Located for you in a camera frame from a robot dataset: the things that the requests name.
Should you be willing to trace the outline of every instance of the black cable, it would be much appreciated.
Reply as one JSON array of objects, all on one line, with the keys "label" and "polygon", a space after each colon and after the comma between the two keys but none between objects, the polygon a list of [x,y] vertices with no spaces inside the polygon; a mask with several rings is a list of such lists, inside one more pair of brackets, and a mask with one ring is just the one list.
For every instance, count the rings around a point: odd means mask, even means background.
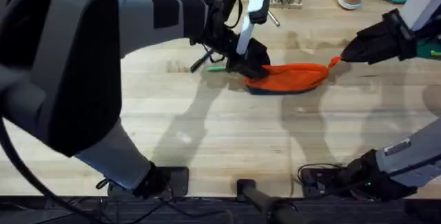
[{"label": "black cable", "polygon": [[137,224],[140,223],[143,219],[147,218],[148,216],[150,216],[151,214],[155,213],[155,211],[159,210],[160,208],[164,207],[165,204],[168,202],[160,202],[156,207],[152,208],[147,214],[142,215],[141,217],[137,218],[136,220],[126,223],[126,224]]},{"label": "black cable", "polygon": [[21,160],[20,156],[18,155],[17,151],[15,150],[15,147],[13,146],[9,135],[6,131],[5,123],[3,122],[3,118],[1,118],[0,121],[0,144],[3,150],[5,151],[6,156],[9,158],[13,166],[20,172],[20,174],[28,180],[28,182],[34,186],[38,191],[40,191],[43,195],[60,205],[61,207],[64,207],[65,209],[71,211],[72,213],[78,214],[79,216],[82,216],[86,218],[87,220],[91,221],[92,223],[99,223],[104,224],[104,222],[99,221],[95,218],[95,216],[87,214],[83,210],[80,210],[70,204],[67,204],[65,201],[63,201],[59,196],[51,192],[40,180],[29,170],[29,168],[26,166],[26,164]]},{"label": "black cable", "polygon": [[229,210],[216,210],[216,211],[211,211],[211,212],[202,213],[202,214],[190,214],[190,213],[180,209],[179,207],[171,204],[169,201],[164,201],[161,198],[159,200],[162,203],[166,204],[166,206],[168,206],[171,209],[173,209],[174,211],[178,212],[179,214],[182,214],[182,215],[190,217],[190,218],[199,219],[199,218],[203,218],[203,217],[207,217],[207,216],[226,214],[229,217],[229,224],[234,224],[234,216]]},{"label": "black cable", "polygon": [[313,166],[321,166],[321,167],[323,167],[323,166],[330,166],[330,167],[335,167],[335,168],[338,168],[338,169],[343,169],[343,166],[340,166],[340,165],[337,165],[337,164],[334,164],[334,163],[310,163],[310,164],[302,165],[302,166],[300,166],[297,169],[297,179],[302,183],[302,185],[306,185],[306,182],[305,182],[305,180],[303,180],[303,178],[300,175],[300,173],[306,167],[313,167]]}]

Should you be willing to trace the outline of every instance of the wooden tabletop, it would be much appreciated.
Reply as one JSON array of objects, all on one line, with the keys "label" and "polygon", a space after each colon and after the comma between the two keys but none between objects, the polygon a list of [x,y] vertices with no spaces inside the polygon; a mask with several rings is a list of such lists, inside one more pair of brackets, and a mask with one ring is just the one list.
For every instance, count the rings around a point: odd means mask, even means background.
[{"label": "wooden tabletop", "polygon": [[[336,0],[304,0],[302,10],[272,10],[281,26],[268,20],[254,37],[268,47],[274,65],[328,64],[357,31],[395,7],[364,0],[350,12]],[[301,196],[299,166],[348,163],[426,126],[441,110],[437,61],[340,63],[314,91],[252,96],[236,74],[189,73],[204,53],[202,46],[178,40],[122,61],[125,129],[153,162],[190,168],[190,196],[233,196],[241,178],[257,180],[273,196]],[[57,194],[106,195],[95,189],[102,176],[93,169],[12,125],[8,130],[24,161]],[[440,188],[441,180],[434,180],[414,197],[439,198]],[[34,194],[0,152],[0,195]]]}]

